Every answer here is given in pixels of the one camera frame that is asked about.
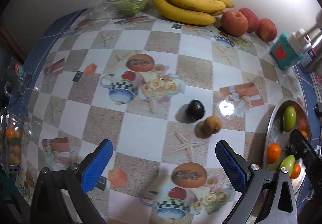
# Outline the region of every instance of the teal container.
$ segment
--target teal container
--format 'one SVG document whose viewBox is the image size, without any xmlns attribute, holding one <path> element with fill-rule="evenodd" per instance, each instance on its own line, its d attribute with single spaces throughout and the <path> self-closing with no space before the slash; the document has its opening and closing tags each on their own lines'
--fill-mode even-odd
<svg viewBox="0 0 322 224">
<path fill-rule="evenodd" d="M 300 61 L 304 54 L 296 54 L 287 39 L 289 35 L 282 33 L 276 43 L 270 49 L 280 69 L 288 69 Z"/>
</svg>

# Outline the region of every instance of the plastic fruit container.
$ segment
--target plastic fruit container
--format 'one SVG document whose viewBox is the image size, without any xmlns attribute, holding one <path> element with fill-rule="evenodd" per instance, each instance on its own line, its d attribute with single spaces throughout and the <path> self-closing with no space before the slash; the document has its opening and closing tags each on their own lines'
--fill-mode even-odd
<svg viewBox="0 0 322 224">
<path fill-rule="evenodd" d="M 5 132 L 5 150 L 9 173 L 21 170 L 21 138 L 24 121 L 12 113 L 7 114 Z"/>
<path fill-rule="evenodd" d="M 93 20 L 129 18 L 149 5 L 150 0 L 97 0 L 87 7 L 87 14 Z"/>
</svg>

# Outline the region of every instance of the cup handle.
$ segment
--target cup handle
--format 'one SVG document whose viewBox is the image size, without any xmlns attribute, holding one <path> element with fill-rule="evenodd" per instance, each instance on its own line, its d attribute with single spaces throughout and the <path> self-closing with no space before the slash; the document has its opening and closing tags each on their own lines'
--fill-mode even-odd
<svg viewBox="0 0 322 224">
<path fill-rule="evenodd" d="M 140 202 L 145 205 L 145 206 L 148 206 L 148 207 L 154 207 L 157 203 L 157 192 L 155 191 L 147 191 L 147 192 L 144 192 L 141 196 L 140 196 Z M 148 199 L 148 200 L 153 200 L 154 203 L 153 204 L 149 204 L 149 203 L 146 203 L 144 201 L 144 199 Z"/>
<path fill-rule="evenodd" d="M 112 75 L 104 75 L 104 76 L 102 76 L 102 78 L 99 80 L 99 84 L 100 84 L 100 86 L 101 86 L 101 87 L 103 87 L 103 88 L 109 89 L 109 88 L 111 87 L 111 84 L 112 84 L 112 77 L 113 77 Z M 105 84 L 102 82 L 102 80 L 103 80 L 104 78 L 108 78 L 108 79 L 111 81 L 111 84 L 105 85 Z"/>
<path fill-rule="evenodd" d="M 4 94 L 9 98 L 14 97 L 14 95 L 9 93 L 7 90 L 7 86 L 10 86 L 10 85 L 11 85 L 11 83 L 9 81 L 7 81 L 4 85 Z"/>
</svg>

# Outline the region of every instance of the checkered tablecloth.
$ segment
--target checkered tablecloth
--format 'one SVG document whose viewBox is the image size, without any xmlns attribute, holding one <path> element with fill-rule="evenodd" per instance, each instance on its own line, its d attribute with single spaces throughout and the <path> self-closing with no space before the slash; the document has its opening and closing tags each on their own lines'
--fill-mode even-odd
<svg viewBox="0 0 322 224">
<path fill-rule="evenodd" d="M 65 58 L 63 72 L 57 76 L 41 72 L 28 105 L 32 134 L 23 147 L 24 170 L 34 167 L 40 171 L 48 166 L 44 139 L 67 137 L 71 160 L 77 163 L 103 139 L 113 142 L 114 153 L 103 176 L 108 177 L 110 169 L 122 168 L 128 184 L 114 187 L 107 182 L 104 191 L 95 188 L 89 194 L 108 223 L 172 223 L 139 201 L 158 175 L 193 161 L 204 166 L 208 174 L 226 177 L 215 156 L 219 140 L 226 140 L 236 153 L 261 165 L 274 105 L 287 96 L 305 103 L 294 69 L 280 70 L 269 54 L 272 44 L 255 34 L 234 38 L 225 36 L 214 25 L 173 27 L 173 22 L 153 9 L 148 17 L 143 22 L 115 24 L 118 20 L 93 22 L 86 21 L 85 14 L 80 16 L 54 44 L 43 68 Z M 100 86 L 100 79 L 115 74 L 122 63 L 139 53 L 166 67 L 163 76 L 171 74 L 171 78 L 183 82 L 184 93 L 145 100 L 136 96 L 128 104 L 112 101 L 109 89 Z M 95 73 L 73 82 L 76 72 L 92 63 L 97 65 Z M 143 77 L 148 84 L 149 75 Z M 219 89 L 249 82 L 254 82 L 264 104 L 242 117 L 224 116 L 219 104 L 225 98 Z M 221 119 L 219 133 L 201 139 L 200 121 L 186 123 L 184 108 L 192 99 L 199 99 L 205 106 L 204 119 L 211 115 Z M 192 146 L 192 154 L 187 148 L 176 149 L 193 141 L 199 145 Z M 65 191 L 64 197 L 72 217 L 80 222 Z M 211 215 L 187 214 L 173 223 L 221 223 L 238 198 L 237 194 L 235 201 Z"/>
</svg>

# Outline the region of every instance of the oval metal bowl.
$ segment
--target oval metal bowl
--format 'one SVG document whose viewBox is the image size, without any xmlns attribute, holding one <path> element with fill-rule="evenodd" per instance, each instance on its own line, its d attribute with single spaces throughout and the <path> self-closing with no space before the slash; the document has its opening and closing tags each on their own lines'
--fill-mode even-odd
<svg viewBox="0 0 322 224">
<path fill-rule="evenodd" d="M 289 136 L 290 136 L 292 130 L 289 132 L 285 132 L 283 130 L 282 116 L 283 116 L 284 109 L 288 106 L 293 106 L 296 111 L 296 123 L 295 123 L 295 126 L 293 127 L 292 130 L 294 130 L 294 129 L 299 129 L 301 131 L 304 130 L 308 134 L 308 141 L 311 142 L 310 125 L 309 125 L 308 118 L 305 114 L 305 111 L 302 109 L 300 103 L 296 99 L 294 99 L 292 97 L 284 97 L 276 104 L 276 106 L 273 110 L 273 114 L 272 114 L 270 121 L 269 121 L 267 136 L 266 136 L 266 143 L 265 143 L 265 151 L 264 151 L 264 157 L 263 157 L 263 169 L 264 170 L 278 171 L 281 162 L 283 161 L 283 159 L 286 158 L 285 149 L 286 149 L 287 145 L 290 144 Z M 267 147 L 271 143 L 279 144 L 281 147 L 281 150 L 282 150 L 280 158 L 274 164 L 268 164 L 266 162 Z M 296 161 L 296 163 L 300 164 L 301 173 L 298 178 L 292 180 L 292 185 L 293 185 L 293 189 L 294 189 L 295 193 L 297 193 L 297 191 L 299 190 L 299 188 L 304 180 L 304 177 L 306 175 L 303 160 L 299 159 Z"/>
</svg>

